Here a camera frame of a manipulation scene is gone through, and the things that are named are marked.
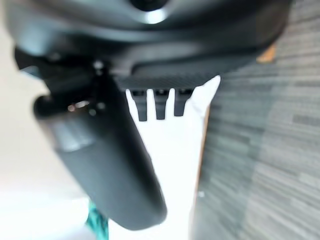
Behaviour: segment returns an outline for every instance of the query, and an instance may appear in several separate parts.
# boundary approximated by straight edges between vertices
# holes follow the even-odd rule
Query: gray striped fabric
[[[320,240],[320,0],[297,0],[273,63],[222,77],[194,240]]]

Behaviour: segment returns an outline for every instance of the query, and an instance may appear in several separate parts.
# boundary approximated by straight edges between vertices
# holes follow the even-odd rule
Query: screw
[[[96,107],[99,109],[99,110],[104,110],[106,108],[106,105],[104,102],[99,102]]]
[[[104,68],[104,63],[100,60],[97,60],[93,63],[93,67],[97,70],[103,69]]]
[[[76,107],[74,105],[69,105],[68,106],[68,111],[69,112],[74,112],[76,110]]]
[[[94,117],[95,115],[97,115],[97,112],[94,109],[90,109],[89,114]]]

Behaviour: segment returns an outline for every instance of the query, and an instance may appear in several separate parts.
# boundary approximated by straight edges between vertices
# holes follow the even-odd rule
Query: orange tag
[[[265,51],[260,57],[256,59],[256,61],[260,64],[268,64],[273,62],[276,57],[276,45],[272,45],[269,47],[267,51]]]

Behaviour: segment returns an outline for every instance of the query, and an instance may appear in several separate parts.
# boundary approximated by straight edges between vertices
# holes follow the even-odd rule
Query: black mount
[[[108,66],[102,61],[88,61],[79,68],[34,61],[39,61],[42,77],[46,71],[51,73],[43,78],[51,95],[35,101],[34,115],[103,216],[129,230],[163,222],[167,208],[150,156],[125,93],[110,76]],[[79,76],[90,81],[80,77],[81,87],[72,88]]]
[[[70,57],[59,59],[31,56],[15,49],[15,60],[19,69],[40,78],[48,87],[51,97],[64,106],[74,105],[95,98],[95,69],[104,64],[90,58]],[[147,121],[147,89],[129,89],[136,103],[139,120]],[[157,120],[166,118],[166,103],[170,88],[153,89]],[[174,115],[184,115],[185,104],[194,88],[175,88]]]

